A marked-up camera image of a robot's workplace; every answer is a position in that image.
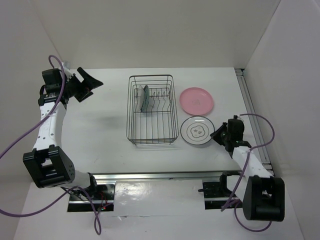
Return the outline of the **clear glass plate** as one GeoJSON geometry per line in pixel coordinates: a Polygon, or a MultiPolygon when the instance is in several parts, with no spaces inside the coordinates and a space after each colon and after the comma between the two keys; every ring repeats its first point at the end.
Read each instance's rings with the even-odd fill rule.
{"type": "Polygon", "coordinates": [[[135,111],[141,112],[145,102],[145,89],[143,86],[139,86],[135,95],[135,111]]]}

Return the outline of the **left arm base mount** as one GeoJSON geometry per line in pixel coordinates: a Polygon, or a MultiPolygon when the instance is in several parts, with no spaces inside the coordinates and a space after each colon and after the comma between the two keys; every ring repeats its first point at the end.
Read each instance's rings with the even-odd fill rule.
{"type": "Polygon", "coordinates": [[[93,208],[90,199],[97,212],[113,212],[115,189],[115,182],[98,184],[96,186],[96,192],[89,193],[90,198],[87,198],[80,190],[72,190],[69,195],[67,212],[92,212],[93,208]]]}

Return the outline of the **white plate dark rim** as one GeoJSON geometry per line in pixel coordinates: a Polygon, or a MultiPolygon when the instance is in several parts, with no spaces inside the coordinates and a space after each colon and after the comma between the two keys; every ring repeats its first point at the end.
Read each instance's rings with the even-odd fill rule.
{"type": "Polygon", "coordinates": [[[182,139],[190,145],[200,146],[207,144],[211,134],[215,131],[213,122],[204,116],[187,118],[180,127],[182,139]]]}

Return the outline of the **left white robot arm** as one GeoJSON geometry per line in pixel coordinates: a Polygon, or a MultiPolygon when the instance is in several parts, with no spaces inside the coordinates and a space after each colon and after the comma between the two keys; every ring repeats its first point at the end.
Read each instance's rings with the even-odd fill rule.
{"type": "Polygon", "coordinates": [[[70,98],[74,97],[81,103],[103,83],[82,67],[78,67],[77,72],[82,76],[82,81],[67,69],[64,75],[58,68],[42,72],[44,85],[39,91],[38,105],[43,123],[32,150],[24,153],[22,160],[38,188],[81,187],[81,194],[92,200],[99,193],[97,182],[93,174],[76,170],[72,160],[63,151],[62,129],[70,98]]]}

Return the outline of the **green blue patterned plate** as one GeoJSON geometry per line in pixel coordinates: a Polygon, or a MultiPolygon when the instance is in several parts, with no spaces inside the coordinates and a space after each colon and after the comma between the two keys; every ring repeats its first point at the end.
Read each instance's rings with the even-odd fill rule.
{"type": "Polygon", "coordinates": [[[140,108],[141,112],[146,112],[149,106],[150,101],[150,89],[148,85],[145,85],[143,88],[143,92],[141,94],[142,105],[140,108]]]}

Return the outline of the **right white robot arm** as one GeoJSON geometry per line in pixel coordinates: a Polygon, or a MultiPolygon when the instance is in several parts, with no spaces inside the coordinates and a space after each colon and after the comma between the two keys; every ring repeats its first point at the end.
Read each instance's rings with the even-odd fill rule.
{"type": "Polygon", "coordinates": [[[210,135],[216,143],[224,146],[241,169],[235,183],[227,178],[218,184],[220,194],[229,196],[221,210],[231,206],[232,198],[237,196],[247,220],[282,222],[285,218],[285,183],[282,178],[275,177],[266,170],[253,153],[253,150],[272,143],[275,130],[270,121],[263,117],[271,128],[271,140],[251,146],[248,141],[243,140],[245,125],[240,117],[241,115],[234,115],[210,135]]]}

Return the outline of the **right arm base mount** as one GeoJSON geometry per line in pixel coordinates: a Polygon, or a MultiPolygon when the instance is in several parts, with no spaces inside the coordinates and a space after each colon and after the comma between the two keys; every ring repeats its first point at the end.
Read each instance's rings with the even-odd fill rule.
{"type": "Polygon", "coordinates": [[[228,200],[231,190],[227,188],[227,176],[219,177],[219,180],[205,181],[202,188],[198,190],[203,193],[205,210],[220,209],[228,200]]]}

